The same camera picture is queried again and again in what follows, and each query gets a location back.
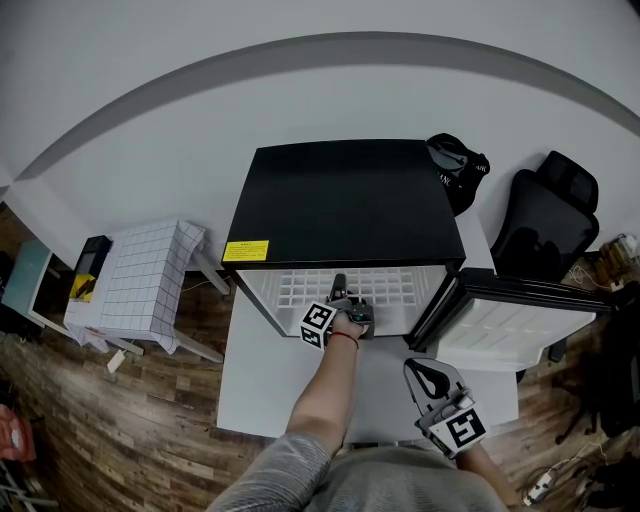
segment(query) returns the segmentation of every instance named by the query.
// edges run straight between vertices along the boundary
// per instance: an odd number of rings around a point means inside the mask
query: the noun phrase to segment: fridge door
[[[520,371],[552,345],[611,311],[606,298],[556,283],[451,271],[405,339],[457,368]]]

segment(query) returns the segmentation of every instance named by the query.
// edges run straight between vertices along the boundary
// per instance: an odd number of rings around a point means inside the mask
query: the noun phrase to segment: mini fridge
[[[610,308],[591,292],[465,260],[425,142],[349,140],[258,149],[222,261],[282,336],[299,336],[308,305],[344,273],[349,293],[374,307],[376,338],[403,336],[469,369],[532,366]]]

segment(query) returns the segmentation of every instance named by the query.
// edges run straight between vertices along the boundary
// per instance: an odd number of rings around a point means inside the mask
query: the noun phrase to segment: white wire rack
[[[347,276],[347,290],[369,304],[415,306],[416,292],[411,268],[348,268],[284,270],[280,276],[279,308],[297,308],[324,302],[336,274]]]

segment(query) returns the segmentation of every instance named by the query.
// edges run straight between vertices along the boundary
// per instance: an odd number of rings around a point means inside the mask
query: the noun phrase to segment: wristband
[[[356,348],[358,350],[360,350],[360,344],[358,343],[358,340],[355,339],[353,336],[349,336],[348,334],[345,334],[344,332],[332,332],[331,336],[344,336],[345,338],[349,338],[350,340],[352,340],[356,344]]]

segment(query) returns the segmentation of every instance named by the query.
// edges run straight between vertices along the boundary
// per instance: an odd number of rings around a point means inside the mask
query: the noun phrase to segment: curved ceiling edge
[[[101,134],[190,95],[280,73],[358,65],[447,68],[518,82],[579,103],[640,137],[640,117],[619,101],[565,71],[521,54],[443,36],[393,32],[332,33],[235,50],[156,78],[78,123],[34,159],[17,179],[39,176]]]

